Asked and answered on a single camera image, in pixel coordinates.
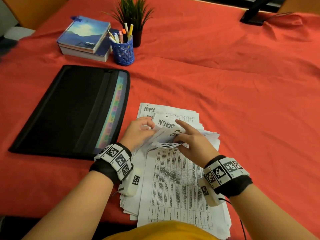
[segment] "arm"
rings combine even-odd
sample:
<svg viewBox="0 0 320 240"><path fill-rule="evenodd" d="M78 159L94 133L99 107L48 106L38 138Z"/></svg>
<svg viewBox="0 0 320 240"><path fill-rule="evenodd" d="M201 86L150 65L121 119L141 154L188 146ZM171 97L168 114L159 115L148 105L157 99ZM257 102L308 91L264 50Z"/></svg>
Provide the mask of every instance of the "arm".
<svg viewBox="0 0 320 240"><path fill-rule="evenodd" d="M183 121L176 122L186 130L185 134L175 138L175 142L183 141L189 145L189 148L178 147L185 157L204 168L219 155L198 130ZM254 240L318 239L253 184L229 200Z"/></svg>
<svg viewBox="0 0 320 240"><path fill-rule="evenodd" d="M154 135L151 117L132 121L120 143L133 151ZM90 171L80 183L26 234L23 240L92 239L110 197L113 182Z"/></svg>

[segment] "black folder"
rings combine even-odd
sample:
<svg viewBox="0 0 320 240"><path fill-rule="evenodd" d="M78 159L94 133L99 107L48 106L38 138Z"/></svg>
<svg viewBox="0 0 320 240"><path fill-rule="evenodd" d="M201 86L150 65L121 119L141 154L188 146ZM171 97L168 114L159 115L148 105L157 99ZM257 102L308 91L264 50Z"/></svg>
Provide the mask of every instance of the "black folder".
<svg viewBox="0 0 320 240"><path fill-rule="evenodd" d="M63 66L9 151L93 160L117 141L129 89L126 70Z"/></svg>

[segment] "table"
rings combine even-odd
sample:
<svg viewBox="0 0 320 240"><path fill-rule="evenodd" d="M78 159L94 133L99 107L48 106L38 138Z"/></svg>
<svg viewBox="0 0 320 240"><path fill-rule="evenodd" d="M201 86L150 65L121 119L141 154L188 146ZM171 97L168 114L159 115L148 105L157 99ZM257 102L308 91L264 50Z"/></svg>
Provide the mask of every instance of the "table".
<svg viewBox="0 0 320 240"><path fill-rule="evenodd" d="M254 183L320 237L320 17L291 14L262 27L238 20L243 10L193 0L147 0L119 138L141 102L195 110L221 134ZM86 175L90 161L20 155L7 150L64 64L123 68L63 56L56 39L71 15L111 21L115 0L69 0L0 62L0 214L42 217ZM242 239L230 207L231 236ZM134 224L110 198L103 221Z"/></svg>

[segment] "hand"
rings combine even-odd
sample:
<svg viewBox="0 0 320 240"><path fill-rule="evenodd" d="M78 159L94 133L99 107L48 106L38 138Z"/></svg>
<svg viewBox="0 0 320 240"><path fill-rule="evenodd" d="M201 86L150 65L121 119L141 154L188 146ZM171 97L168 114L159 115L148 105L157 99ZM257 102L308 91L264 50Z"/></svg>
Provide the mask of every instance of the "hand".
<svg viewBox="0 0 320 240"><path fill-rule="evenodd" d="M156 133L156 131L152 130L154 127L155 124L151 117L138 118L134 121L131 121L119 142L130 151L133 151L142 145L146 139L150 138Z"/></svg>
<svg viewBox="0 0 320 240"><path fill-rule="evenodd" d="M184 145L178 146L178 150L186 158L204 168L211 159L220 155L213 145L211 145L208 139L197 129L181 120L176 120L176 123L185 129L186 133L176 136L173 142L175 143L182 141L189 145L189 148L185 147Z"/></svg>

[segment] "wrist strap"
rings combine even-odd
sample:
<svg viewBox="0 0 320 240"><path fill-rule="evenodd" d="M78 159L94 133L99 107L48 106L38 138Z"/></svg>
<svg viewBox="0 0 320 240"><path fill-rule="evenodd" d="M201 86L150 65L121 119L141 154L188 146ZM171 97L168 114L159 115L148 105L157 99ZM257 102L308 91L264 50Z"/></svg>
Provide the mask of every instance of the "wrist strap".
<svg viewBox="0 0 320 240"><path fill-rule="evenodd" d="M110 172L112 171L110 168L112 168L112 174L115 173L118 177L118 181L122 181L128 176L134 167L130 158L131 152L124 145L121 143L111 144L106 146L94 157L95 162L92 165L93 169L90 168L90 170L101 172L111 179L113 175L110 175Z"/></svg>
<svg viewBox="0 0 320 240"><path fill-rule="evenodd" d="M252 180L249 173L234 159L219 155L203 170L204 176L216 194L226 197L239 195Z"/></svg>

